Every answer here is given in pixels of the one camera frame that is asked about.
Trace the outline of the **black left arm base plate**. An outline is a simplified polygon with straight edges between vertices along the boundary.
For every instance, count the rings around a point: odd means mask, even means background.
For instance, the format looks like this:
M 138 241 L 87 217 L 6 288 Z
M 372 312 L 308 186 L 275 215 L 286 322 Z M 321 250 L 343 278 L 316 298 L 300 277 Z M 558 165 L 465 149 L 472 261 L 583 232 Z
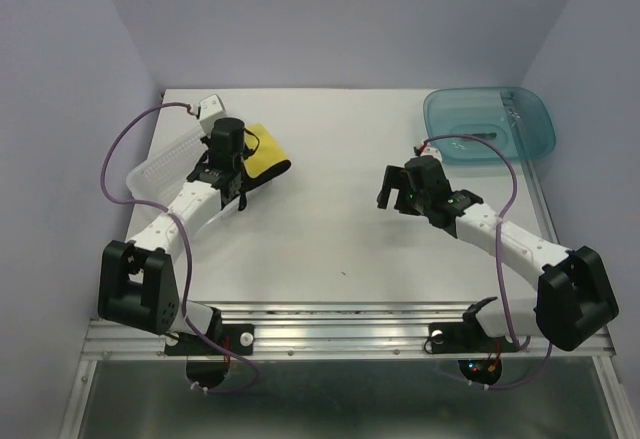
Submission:
M 250 323 L 226 324 L 223 326 L 218 345 L 241 356 L 253 354 L 255 326 Z M 169 357 L 219 356 L 220 352 L 211 348 L 197 336 L 179 334 L 177 340 L 166 339 L 164 354 Z

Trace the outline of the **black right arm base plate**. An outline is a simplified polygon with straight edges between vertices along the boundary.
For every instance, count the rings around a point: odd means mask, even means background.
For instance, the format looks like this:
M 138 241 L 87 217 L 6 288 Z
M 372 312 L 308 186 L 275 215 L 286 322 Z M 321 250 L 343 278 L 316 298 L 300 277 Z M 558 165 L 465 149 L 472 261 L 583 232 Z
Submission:
M 518 351 L 505 336 L 491 338 L 478 325 L 469 325 L 464 322 L 431 323 L 423 343 L 423 350 L 431 355 Z

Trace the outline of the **yellow and black towel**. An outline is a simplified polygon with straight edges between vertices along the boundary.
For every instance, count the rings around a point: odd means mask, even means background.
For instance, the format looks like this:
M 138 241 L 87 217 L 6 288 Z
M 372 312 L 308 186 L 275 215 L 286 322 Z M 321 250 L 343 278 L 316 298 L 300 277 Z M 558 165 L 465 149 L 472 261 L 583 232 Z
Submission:
M 248 204 L 248 194 L 280 177 L 291 168 L 291 160 L 260 123 L 245 128 L 246 152 L 238 210 Z

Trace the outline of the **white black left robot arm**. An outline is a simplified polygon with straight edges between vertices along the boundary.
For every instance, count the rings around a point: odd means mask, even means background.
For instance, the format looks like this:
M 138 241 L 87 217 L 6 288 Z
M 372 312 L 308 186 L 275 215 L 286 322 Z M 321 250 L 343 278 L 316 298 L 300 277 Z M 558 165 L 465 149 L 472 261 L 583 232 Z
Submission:
M 221 312 L 187 299 L 179 291 L 174 260 L 192 261 L 188 236 L 198 232 L 234 201 L 246 206 L 242 191 L 245 124 L 237 118 L 214 121 L 201 139 L 206 150 L 168 206 L 151 201 L 161 213 L 132 239 L 113 240 L 102 255 L 98 314 L 101 318 L 156 335 L 188 334 L 199 352 L 223 343 Z

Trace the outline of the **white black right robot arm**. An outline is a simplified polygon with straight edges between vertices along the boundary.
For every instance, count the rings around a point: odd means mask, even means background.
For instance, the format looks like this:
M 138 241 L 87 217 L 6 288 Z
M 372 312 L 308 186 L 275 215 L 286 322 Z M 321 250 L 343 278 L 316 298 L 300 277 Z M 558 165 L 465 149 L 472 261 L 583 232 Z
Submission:
M 386 208 L 392 194 L 399 213 L 424 217 L 431 226 L 483 250 L 535 293 L 513 305 L 496 297 L 472 304 L 461 321 L 442 327 L 438 345 L 482 349 L 495 338 L 516 334 L 543 337 L 563 351 L 573 351 L 618 316 L 604 262 L 595 250 L 571 250 L 504 220 L 480 196 L 453 190 L 435 157 L 387 166 L 378 208 Z

